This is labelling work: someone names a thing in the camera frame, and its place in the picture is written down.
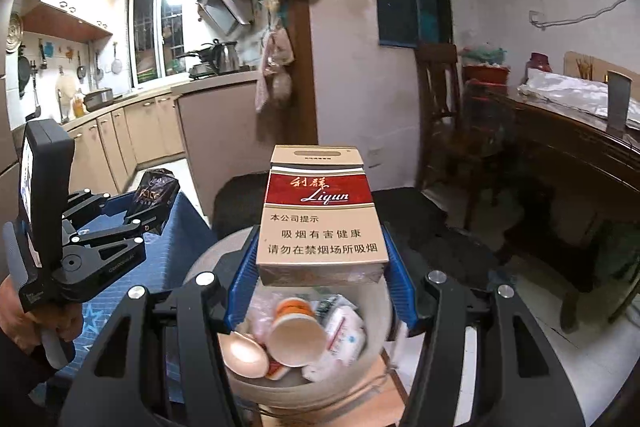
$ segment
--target kitchen countertop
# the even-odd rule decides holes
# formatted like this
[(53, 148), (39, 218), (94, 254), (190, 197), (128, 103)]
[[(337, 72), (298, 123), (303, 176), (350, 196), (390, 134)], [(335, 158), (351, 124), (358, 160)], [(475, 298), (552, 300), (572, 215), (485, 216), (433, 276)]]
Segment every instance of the kitchen countertop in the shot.
[(214, 89), (216, 87), (233, 86), (234, 84), (243, 84), (245, 82), (255, 82), (260, 77), (260, 71), (243, 71), (241, 73), (223, 74), (221, 76), (212, 76), (201, 80), (181, 81), (175, 84), (167, 84), (166, 86), (157, 87), (156, 89), (140, 90), (138, 92), (130, 92), (118, 99), (116, 103), (103, 107), (101, 109), (90, 112), (80, 118), (76, 118), (65, 123), (62, 128), (65, 131), (71, 131), (82, 124), (91, 122), (96, 118), (115, 111), (122, 107), (126, 107), (132, 103), (142, 102), (149, 98), (162, 96), (164, 94), (172, 94), (174, 96), (182, 96), (185, 94), (193, 94), (200, 90)]

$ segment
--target human hand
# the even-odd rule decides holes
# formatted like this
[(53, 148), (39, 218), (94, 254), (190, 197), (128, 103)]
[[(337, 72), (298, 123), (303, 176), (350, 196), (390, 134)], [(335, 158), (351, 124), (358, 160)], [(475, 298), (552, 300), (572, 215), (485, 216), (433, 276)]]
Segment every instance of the human hand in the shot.
[(82, 323), (82, 304), (44, 304), (25, 313), (11, 276), (0, 284), (0, 329), (27, 355), (42, 343), (41, 328), (54, 330), (65, 342), (71, 342), (82, 333)]

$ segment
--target black bag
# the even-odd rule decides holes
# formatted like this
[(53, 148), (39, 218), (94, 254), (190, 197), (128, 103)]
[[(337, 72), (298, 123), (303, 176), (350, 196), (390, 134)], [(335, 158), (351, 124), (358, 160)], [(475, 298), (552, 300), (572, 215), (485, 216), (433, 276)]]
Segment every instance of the black bag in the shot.
[(133, 196), (133, 202), (125, 215), (125, 223), (140, 219), (145, 232), (161, 235), (169, 220), (180, 182), (167, 169), (149, 169)]

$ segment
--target silver screw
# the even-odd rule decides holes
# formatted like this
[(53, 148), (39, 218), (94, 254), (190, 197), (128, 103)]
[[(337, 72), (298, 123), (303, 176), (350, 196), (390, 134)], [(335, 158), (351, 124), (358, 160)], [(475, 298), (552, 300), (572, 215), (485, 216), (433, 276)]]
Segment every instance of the silver screw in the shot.
[(434, 282), (436, 284), (442, 284), (447, 281), (447, 274), (441, 272), (440, 270), (433, 270), (429, 272), (429, 275), (427, 277), (431, 282)]
[(500, 284), (500, 286), (498, 286), (498, 295), (505, 299), (511, 299), (511, 297), (516, 295), (516, 292), (514, 292), (513, 288), (508, 284)]
[(198, 286), (209, 286), (214, 280), (216, 280), (216, 276), (211, 272), (202, 272), (196, 276)]
[(127, 295), (130, 299), (140, 299), (145, 294), (144, 286), (133, 286), (129, 288)]

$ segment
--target chair backrest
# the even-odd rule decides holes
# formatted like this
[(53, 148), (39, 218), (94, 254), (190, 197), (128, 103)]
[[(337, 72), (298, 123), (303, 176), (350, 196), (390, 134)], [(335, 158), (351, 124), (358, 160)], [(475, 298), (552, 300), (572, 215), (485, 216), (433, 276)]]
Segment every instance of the chair backrest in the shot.
[(415, 51), (420, 90), (420, 113), (425, 124), (451, 117), (460, 128), (460, 83), (455, 44), (421, 42)]

